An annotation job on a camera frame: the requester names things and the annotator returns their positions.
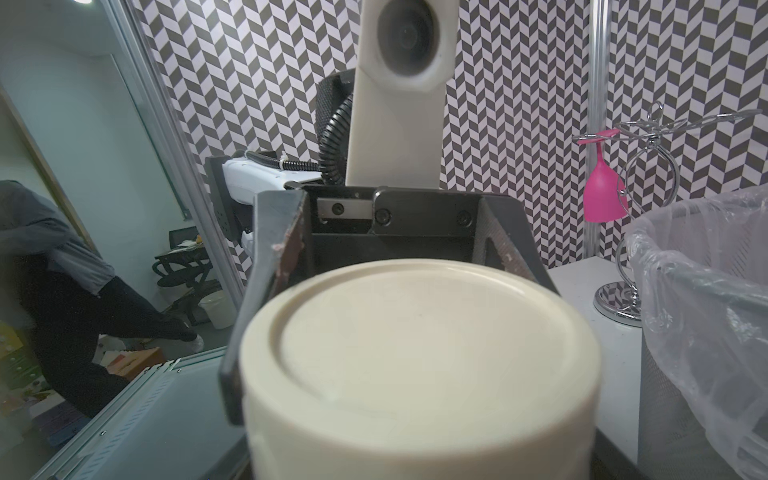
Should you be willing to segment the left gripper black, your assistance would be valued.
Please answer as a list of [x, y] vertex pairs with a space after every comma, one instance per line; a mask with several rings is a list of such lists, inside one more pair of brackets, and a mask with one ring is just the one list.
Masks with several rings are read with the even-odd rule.
[[309, 185], [258, 194], [252, 226], [253, 268], [218, 374], [232, 425], [244, 423], [239, 358], [245, 331], [256, 313], [287, 288], [298, 264], [299, 278], [306, 280], [382, 260], [458, 261], [502, 270], [558, 293], [525, 209], [511, 197]]

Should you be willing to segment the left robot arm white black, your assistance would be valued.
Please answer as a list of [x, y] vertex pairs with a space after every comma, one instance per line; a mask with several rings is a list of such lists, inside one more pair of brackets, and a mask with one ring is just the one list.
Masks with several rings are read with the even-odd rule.
[[244, 422], [239, 352], [246, 328], [272, 298], [351, 265], [440, 259], [483, 265], [552, 288], [522, 204], [508, 196], [439, 186], [442, 126], [385, 95], [367, 114], [352, 107], [355, 74], [318, 87], [319, 160], [239, 151], [205, 165], [225, 237], [253, 268], [219, 373], [229, 421]]

